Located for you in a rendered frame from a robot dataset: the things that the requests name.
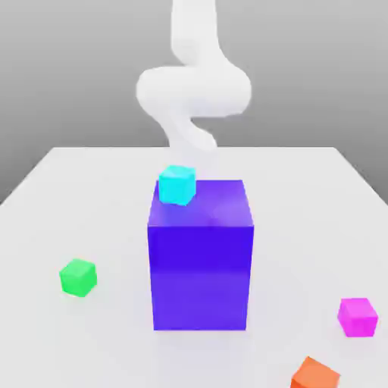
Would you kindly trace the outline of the small cyan cube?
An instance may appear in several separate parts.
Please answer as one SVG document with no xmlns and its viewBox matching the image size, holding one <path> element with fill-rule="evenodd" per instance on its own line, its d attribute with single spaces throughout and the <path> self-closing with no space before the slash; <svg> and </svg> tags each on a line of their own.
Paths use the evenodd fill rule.
<svg viewBox="0 0 388 388">
<path fill-rule="evenodd" d="M 158 178 L 158 196 L 162 203 L 186 206 L 196 194 L 196 170 L 170 165 Z"/>
</svg>

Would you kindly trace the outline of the small green cube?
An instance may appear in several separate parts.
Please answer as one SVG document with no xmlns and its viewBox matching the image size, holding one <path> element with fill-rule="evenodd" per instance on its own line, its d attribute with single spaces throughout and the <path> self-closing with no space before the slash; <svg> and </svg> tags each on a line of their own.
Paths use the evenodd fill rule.
<svg viewBox="0 0 388 388">
<path fill-rule="evenodd" d="M 72 296 L 85 297 L 97 284 L 95 265 L 74 258 L 59 272 L 62 290 Z"/>
</svg>

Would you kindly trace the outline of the small magenta cube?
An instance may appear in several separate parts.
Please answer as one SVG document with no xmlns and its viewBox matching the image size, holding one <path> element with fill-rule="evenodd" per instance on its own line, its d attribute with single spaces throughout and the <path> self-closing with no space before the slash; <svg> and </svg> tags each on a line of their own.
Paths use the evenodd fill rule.
<svg viewBox="0 0 388 388">
<path fill-rule="evenodd" d="M 347 337 L 372 337 L 378 314 L 367 298 L 341 299 L 337 319 Z"/>
</svg>

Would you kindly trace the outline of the small orange cube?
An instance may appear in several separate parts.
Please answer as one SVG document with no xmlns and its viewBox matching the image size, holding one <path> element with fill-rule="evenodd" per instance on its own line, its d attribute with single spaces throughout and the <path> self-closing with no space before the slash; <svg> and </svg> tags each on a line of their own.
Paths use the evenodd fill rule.
<svg viewBox="0 0 388 388">
<path fill-rule="evenodd" d="M 306 357 L 289 388 L 337 388 L 340 374 L 311 357 Z"/>
</svg>

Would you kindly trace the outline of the large purple box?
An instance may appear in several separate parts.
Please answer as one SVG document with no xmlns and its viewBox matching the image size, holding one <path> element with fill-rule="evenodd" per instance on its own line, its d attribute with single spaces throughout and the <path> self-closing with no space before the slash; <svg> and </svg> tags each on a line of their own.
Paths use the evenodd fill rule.
<svg viewBox="0 0 388 388">
<path fill-rule="evenodd" d="M 155 330 L 245 330 L 254 230 L 241 180 L 200 180 L 186 206 L 153 195 L 147 234 Z"/>
</svg>

